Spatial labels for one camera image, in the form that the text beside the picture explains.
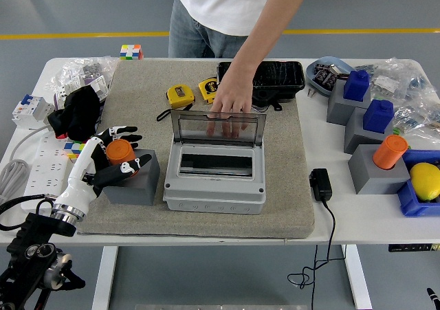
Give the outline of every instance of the plastic bag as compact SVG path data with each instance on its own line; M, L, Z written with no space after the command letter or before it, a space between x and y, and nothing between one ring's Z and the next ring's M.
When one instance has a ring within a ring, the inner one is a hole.
M104 101L118 62L119 58L110 56L69 59L45 86L54 93L56 109L63 109L66 97L85 85L91 85Z
M395 128L440 142L439 97L415 61L391 58L355 69L370 75L371 99L393 103Z
M406 100L423 94L431 84L413 60L391 58L376 65L358 66L370 74L372 99L385 99L400 107Z

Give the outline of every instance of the rubik's cube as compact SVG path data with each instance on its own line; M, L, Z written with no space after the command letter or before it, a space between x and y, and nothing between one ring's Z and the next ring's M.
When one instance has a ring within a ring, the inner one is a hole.
M76 140L68 140L66 144L64 145L64 151L66 152L68 158L71 161L75 161L78 159L78 157L81 154L81 151L83 150L85 142L77 142Z
M120 59L122 60L133 60L142 59L144 54L142 53L142 48L140 44L124 44L121 47Z

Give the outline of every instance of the white robotic hand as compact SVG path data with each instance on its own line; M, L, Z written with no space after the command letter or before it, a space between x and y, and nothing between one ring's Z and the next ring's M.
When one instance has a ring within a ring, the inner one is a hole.
M115 126L93 136L84 146L67 180L66 190L56 198L52 208L52 217L72 225L82 221L89 211L89 204L99 196L105 186L130 177L151 160L145 154L134 160L110 166L106 147L114 140L122 138L138 146L140 135L131 135L137 131L135 126Z

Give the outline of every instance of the black case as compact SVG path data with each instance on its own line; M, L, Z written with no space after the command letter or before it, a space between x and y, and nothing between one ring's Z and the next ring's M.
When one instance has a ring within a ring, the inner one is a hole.
M218 83L229 66L230 62L218 64ZM293 99L305 87L303 66L298 61L263 61L256 70L253 83L252 104L258 107Z

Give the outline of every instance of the orange cylinder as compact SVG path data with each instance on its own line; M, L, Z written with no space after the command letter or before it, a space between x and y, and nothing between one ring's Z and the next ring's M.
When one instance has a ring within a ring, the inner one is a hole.
M121 164L134 160L136 155L128 141L114 140L107 146L107 157L111 164Z
M391 169L407 149L405 138L389 135L373 154L373 162L381 169Z

